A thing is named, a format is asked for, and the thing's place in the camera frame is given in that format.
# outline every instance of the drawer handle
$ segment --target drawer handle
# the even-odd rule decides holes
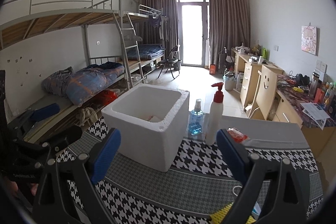
[[[286,114],[285,114],[285,113],[283,113],[283,112],[282,112],[282,114],[283,114],[283,116],[285,117],[285,119],[287,120],[287,122],[290,122],[290,121],[288,120],[288,118],[287,118]]]

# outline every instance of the yellow brush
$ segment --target yellow brush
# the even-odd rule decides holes
[[[223,219],[225,218],[225,216],[227,215],[227,213],[231,209],[232,204],[233,203],[227,205],[226,207],[219,210],[218,212],[210,215],[212,223],[213,224],[221,224],[221,222],[223,221]],[[255,222],[254,218],[252,216],[249,216],[249,219],[247,220],[246,224],[251,224],[253,222]]]

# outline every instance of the black and white rug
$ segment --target black and white rug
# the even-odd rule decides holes
[[[101,118],[83,134],[81,140],[58,157],[58,162],[74,160],[78,153],[88,152],[107,132]],[[268,160],[279,161],[287,156],[295,168],[309,170],[311,189],[307,216],[317,208],[323,193],[310,149],[246,149]],[[209,214],[234,201],[232,188],[238,184],[216,144],[208,146],[185,138],[167,173],[150,169],[117,153],[105,180],[100,181],[96,189],[118,223],[210,223]],[[69,181],[69,187],[74,201],[84,209],[74,182]],[[261,206],[267,188],[268,184],[264,183],[258,198]],[[170,195],[176,190],[182,193]]]

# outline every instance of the brown curtain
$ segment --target brown curtain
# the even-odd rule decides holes
[[[164,24],[163,41],[166,54],[178,44],[178,17],[176,0],[139,0],[139,3],[157,10],[163,8],[163,14],[168,17]],[[139,23],[139,35],[142,37],[142,44],[159,44],[159,28],[154,28],[148,22]]]
[[[250,46],[250,15],[247,0],[209,0],[210,64],[218,64],[226,47]]]

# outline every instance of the blue liquid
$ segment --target blue liquid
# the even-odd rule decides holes
[[[192,110],[189,114],[188,131],[191,135],[202,133],[203,111]]]

